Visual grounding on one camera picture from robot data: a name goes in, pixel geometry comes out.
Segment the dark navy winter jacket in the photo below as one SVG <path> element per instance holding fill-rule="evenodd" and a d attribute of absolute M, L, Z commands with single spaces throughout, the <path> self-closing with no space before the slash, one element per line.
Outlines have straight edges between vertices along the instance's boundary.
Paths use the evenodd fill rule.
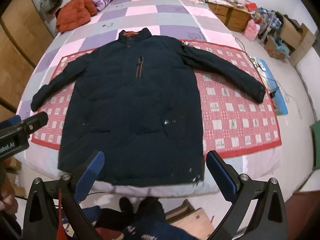
<path fill-rule="evenodd" d="M 98 179 L 137 187 L 204 179 L 203 124 L 194 70 L 224 76 L 256 103 L 264 85 L 217 55 L 149 29 L 82 55 L 33 96 L 36 111 L 74 83 L 58 169 L 72 172 L 100 150 Z"/>

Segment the pink bag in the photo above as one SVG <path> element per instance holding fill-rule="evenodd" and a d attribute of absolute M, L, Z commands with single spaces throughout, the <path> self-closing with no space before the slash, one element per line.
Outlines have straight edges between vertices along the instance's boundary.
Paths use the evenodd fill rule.
<path fill-rule="evenodd" d="M 260 25 L 256 24 L 253 20 L 249 20 L 247 26 L 242 33 L 243 36 L 250 41 L 254 41 L 260 31 Z"/>

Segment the wooden wardrobe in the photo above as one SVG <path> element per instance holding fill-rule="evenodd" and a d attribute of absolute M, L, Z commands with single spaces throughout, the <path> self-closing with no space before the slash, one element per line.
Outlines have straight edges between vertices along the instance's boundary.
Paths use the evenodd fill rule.
<path fill-rule="evenodd" d="M 12 117 L 53 35 L 33 0 L 9 0 L 1 9 L 1 120 Z"/>

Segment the blue checkered cloth pile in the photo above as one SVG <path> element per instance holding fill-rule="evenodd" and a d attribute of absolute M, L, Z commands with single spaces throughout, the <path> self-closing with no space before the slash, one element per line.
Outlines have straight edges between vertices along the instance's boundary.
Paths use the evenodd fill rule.
<path fill-rule="evenodd" d="M 251 12 L 252 20 L 260 26 L 258 33 L 260 44 L 265 44 L 267 36 L 273 36 L 281 28 L 282 22 L 277 15 L 274 10 L 267 10 L 262 7 L 256 8 L 255 11 Z"/>

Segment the wooden bedside cabinet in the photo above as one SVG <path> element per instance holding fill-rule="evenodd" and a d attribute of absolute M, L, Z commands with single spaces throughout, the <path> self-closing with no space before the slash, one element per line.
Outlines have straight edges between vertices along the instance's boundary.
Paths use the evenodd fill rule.
<path fill-rule="evenodd" d="M 231 31 L 243 32 L 248 22 L 252 19 L 251 14 L 243 9 L 231 5 L 206 2 L 209 9 Z"/>

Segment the cardboard box on floor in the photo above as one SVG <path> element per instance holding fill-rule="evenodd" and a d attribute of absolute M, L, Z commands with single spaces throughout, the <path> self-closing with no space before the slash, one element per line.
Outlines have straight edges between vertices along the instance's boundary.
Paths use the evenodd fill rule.
<path fill-rule="evenodd" d="M 195 209 L 187 199 L 165 215 L 169 224 L 198 239 L 208 239 L 215 230 L 204 209 Z"/>

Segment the orange red puffer jacket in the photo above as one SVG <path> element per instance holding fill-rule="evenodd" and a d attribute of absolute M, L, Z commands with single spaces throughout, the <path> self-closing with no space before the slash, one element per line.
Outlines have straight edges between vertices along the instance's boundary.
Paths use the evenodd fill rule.
<path fill-rule="evenodd" d="M 60 33 L 74 30 L 91 21 L 98 10 L 93 0 L 72 0 L 57 15 L 56 29 Z"/>

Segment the red white patterned mat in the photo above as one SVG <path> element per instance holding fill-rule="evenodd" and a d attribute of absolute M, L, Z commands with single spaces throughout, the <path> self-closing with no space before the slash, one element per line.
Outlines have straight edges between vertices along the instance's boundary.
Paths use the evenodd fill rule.
<path fill-rule="evenodd" d="M 199 45 L 190 41 L 182 42 L 194 48 Z M 205 43 L 200 43 L 199 47 L 197 49 L 217 55 L 262 83 L 258 72 L 253 64 L 248 62 L 242 51 Z M 74 60 L 66 63 L 60 62 L 53 78 L 58 76 L 71 61 Z M 240 146 L 250 147 L 248 145 L 251 145 L 252 135 L 255 138 L 253 139 L 254 150 L 264 149 L 258 146 L 261 143 L 263 146 L 264 144 L 267 146 L 281 144 L 274 107 L 266 89 L 262 103 L 256 103 L 222 75 L 199 69 L 195 69 L 194 74 L 201 101 L 203 153 L 210 150 L 218 153 L 236 153 L 236 150 L 240 150 Z M 33 135 L 32 142 L 60 150 L 63 125 L 73 89 L 74 83 L 70 83 L 36 110 L 46 111 L 49 122 L 47 126 Z"/>

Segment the red gift bag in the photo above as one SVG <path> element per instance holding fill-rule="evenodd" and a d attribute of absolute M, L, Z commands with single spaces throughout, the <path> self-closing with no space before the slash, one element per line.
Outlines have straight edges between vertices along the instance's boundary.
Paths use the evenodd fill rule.
<path fill-rule="evenodd" d="M 255 3 L 248 1 L 248 0 L 245 0 L 245 7 L 247 8 L 247 10 L 249 12 L 253 12 L 258 8 Z"/>

